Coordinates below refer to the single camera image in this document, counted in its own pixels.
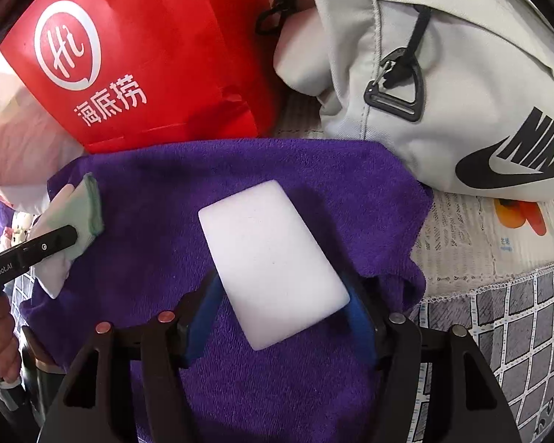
nike swoosh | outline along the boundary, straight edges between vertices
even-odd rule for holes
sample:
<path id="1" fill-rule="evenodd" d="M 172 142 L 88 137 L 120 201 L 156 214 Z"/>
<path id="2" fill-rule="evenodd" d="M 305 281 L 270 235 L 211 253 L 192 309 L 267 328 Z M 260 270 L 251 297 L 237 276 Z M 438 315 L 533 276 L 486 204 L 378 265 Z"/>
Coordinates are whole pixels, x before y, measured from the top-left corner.
<path id="1" fill-rule="evenodd" d="M 455 175 L 462 183 L 476 189 L 508 188 L 554 178 L 554 173 L 503 174 L 493 171 L 490 157 L 506 140 L 508 138 L 462 158 L 455 166 Z"/>

white sponge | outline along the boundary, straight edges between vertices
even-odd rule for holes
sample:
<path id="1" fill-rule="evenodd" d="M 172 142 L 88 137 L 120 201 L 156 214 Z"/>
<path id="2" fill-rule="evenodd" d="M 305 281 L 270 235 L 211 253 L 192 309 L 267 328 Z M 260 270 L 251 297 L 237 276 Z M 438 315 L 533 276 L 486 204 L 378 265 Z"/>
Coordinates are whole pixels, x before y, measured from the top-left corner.
<path id="1" fill-rule="evenodd" d="M 254 350 L 338 311 L 349 294 L 276 181 L 199 211 L 217 272 Z"/>

bag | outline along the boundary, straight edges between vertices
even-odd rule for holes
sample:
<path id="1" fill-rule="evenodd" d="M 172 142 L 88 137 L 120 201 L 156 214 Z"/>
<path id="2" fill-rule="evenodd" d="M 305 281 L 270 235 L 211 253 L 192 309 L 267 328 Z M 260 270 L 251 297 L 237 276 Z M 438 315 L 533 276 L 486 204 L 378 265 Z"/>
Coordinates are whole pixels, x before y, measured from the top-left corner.
<path id="1" fill-rule="evenodd" d="M 439 190 L 554 198 L 554 30 L 530 0 L 315 4 L 275 68 L 327 137 L 377 140 Z"/>
<path id="2" fill-rule="evenodd" d="M 0 55 L 0 195 L 17 210 L 47 207 L 47 180 L 84 154 Z"/>
<path id="3" fill-rule="evenodd" d="M 253 137 L 280 106 L 268 0 L 35 0 L 1 51 L 92 153 Z"/>

finger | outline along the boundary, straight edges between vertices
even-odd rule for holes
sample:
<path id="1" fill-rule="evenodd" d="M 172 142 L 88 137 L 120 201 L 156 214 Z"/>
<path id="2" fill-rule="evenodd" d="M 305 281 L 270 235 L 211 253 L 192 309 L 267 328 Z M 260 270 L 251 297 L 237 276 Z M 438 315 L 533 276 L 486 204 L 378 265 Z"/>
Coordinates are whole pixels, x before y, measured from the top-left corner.
<path id="1" fill-rule="evenodd" d="M 10 313 L 0 318 L 0 352 L 9 345 L 14 330 L 15 319 Z"/>
<path id="2" fill-rule="evenodd" d="M 10 368 L 8 368 L 8 371 L 6 372 L 6 375 L 4 377 L 4 381 L 6 381 L 6 383 L 14 383 L 18 379 L 18 377 L 21 375 L 21 364 L 21 355 L 17 353 L 14 363 L 10 365 Z"/>
<path id="3" fill-rule="evenodd" d="M 10 302 L 6 295 L 0 295 L 0 318 L 10 313 Z"/>
<path id="4" fill-rule="evenodd" d="M 13 338 L 9 345 L 0 352 L 0 378 L 4 378 L 18 354 L 18 340 Z"/>

red bag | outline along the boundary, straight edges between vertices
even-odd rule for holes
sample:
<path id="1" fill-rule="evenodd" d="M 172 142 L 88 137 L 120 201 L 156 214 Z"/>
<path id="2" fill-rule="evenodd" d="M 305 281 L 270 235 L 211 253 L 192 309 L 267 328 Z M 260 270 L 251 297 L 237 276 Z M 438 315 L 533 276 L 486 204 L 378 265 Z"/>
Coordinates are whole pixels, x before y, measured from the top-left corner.
<path id="1" fill-rule="evenodd" d="M 92 153 L 263 135 L 281 106 L 268 0 L 35 0 L 0 49 Z"/>

